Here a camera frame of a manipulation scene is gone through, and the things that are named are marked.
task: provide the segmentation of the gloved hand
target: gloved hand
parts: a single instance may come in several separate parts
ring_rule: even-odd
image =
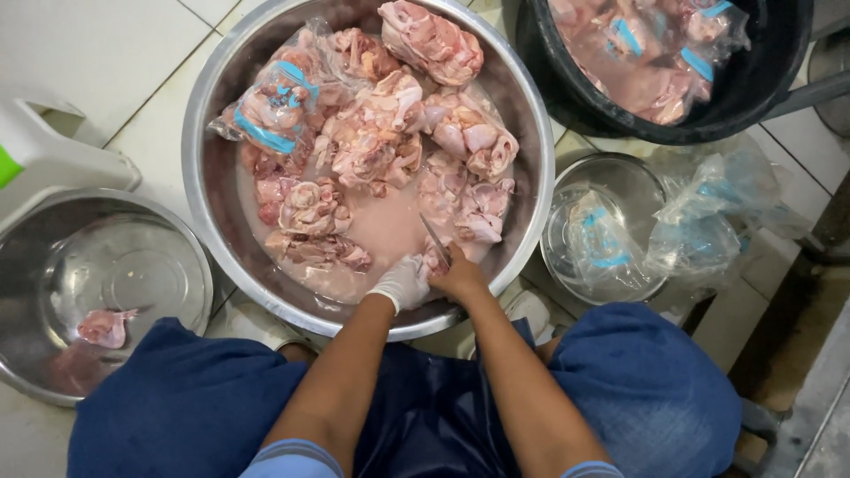
[[[380,293],[389,297],[395,305],[395,313],[412,309],[425,299],[428,283],[419,276],[422,255],[405,256],[388,270],[368,293]]]

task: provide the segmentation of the hand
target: hand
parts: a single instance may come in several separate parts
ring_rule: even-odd
[[[449,273],[440,277],[432,277],[428,280],[428,284],[448,294],[449,297],[461,304],[466,304],[470,299],[482,293],[490,296],[490,284],[484,278],[479,266],[467,259],[463,249],[454,242],[449,244],[449,252],[451,253]]]
[[[393,301],[395,313],[419,305],[430,287],[419,276],[422,255],[405,256],[388,270],[369,293],[380,293]]]

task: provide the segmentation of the tiled floor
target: tiled floor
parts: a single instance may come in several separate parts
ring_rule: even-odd
[[[69,100],[88,116],[77,138],[129,156],[144,175],[138,193],[161,202],[192,225],[180,167],[186,102],[218,40],[262,2],[12,2],[0,15],[0,57],[4,58],[0,81],[29,83]],[[469,8],[511,40],[517,5],[517,0],[474,0]],[[636,140],[584,138],[556,122],[552,125],[558,172],[598,149],[651,157],[658,148]],[[768,157],[794,174],[785,201],[817,220],[850,169],[847,153],[806,111],[755,126],[749,133]],[[724,368],[731,367],[798,252],[792,243],[769,234],[759,236],[752,249],[756,257],[751,267],[715,300],[695,334]],[[569,324],[583,306],[547,277],[536,254],[503,298],[509,300],[517,291],[536,286],[552,298],[547,304],[553,321]],[[219,295],[226,297],[234,289],[226,282]],[[677,313],[671,312],[669,318],[681,320],[683,312]],[[417,345],[434,345],[434,350],[451,355],[456,353],[456,343],[468,336],[463,327],[468,324]],[[0,385],[0,463],[7,473],[63,475],[72,420],[73,412],[29,401]]]

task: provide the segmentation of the sleeve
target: sleeve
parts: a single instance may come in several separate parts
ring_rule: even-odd
[[[568,469],[561,478],[625,478],[613,465],[602,461],[586,461]]]
[[[344,478],[330,453],[312,441],[281,440],[260,450],[240,478]]]

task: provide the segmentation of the knife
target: knife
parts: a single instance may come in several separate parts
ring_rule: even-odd
[[[422,223],[425,225],[425,230],[428,231],[428,234],[431,236],[431,239],[433,239],[433,243],[437,246],[437,252],[439,252],[440,257],[443,258],[446,265],[451,267],[451,253],[449,253],[449,249],[445,248],[443,242],[437,236],[437,233],[434,232],[434,228],[431,227],[431,223],[429,223],[428,220],[425,219],[425,216],[423,216],[422,213],[419,213],[419,219],[422,220]]]

